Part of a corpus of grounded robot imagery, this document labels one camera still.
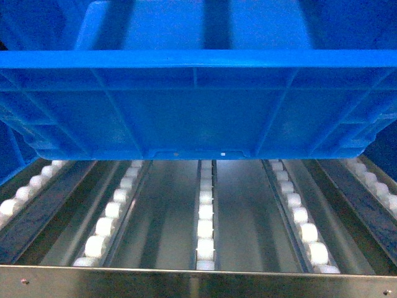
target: blue panel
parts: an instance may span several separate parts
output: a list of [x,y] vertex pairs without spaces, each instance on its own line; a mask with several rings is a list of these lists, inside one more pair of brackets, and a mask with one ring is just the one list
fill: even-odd
[[353,157],[397,119],[394,1],[0,8],[0,120],[46,158]]
[[352,157],[397,118],[395,51],[136,53],[4,53],[2,117],[74,159]]

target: roller track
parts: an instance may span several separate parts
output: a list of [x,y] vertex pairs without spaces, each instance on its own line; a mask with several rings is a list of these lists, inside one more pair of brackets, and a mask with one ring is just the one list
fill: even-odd
[[[69,163],[48,183],[55,185],[61,177],[78,171],[79,163]],[[359,168],[351,167],[353,172]],[[100,161],[83,180],[75,182],[71,193],[64,194],[64,205],[32,232],[33,240],[22,253],[12,256],[10,251],[3,262],[258,273],[383,273],[360,243],[360,237],[371,233],[351,234],[345,215],[336,212],[328,191],[316,183],[315,170],[319,168],[300,161],[279,160]],[[20,218],[29,206],[47,199],[51,185],[29,194],[26,205],[4,222],[2,247],[8,247],[10,233],[23,223]],[[389,201],[384,208],[392,216],[390,200],[394,197],[386,197]],[[299,219],[299,210],[306,212],[305,218]],[[351,217],[362,221],[353,212]],[[389,273],[396,271],[381,245],[371,250],[380,263],[389,266]]]

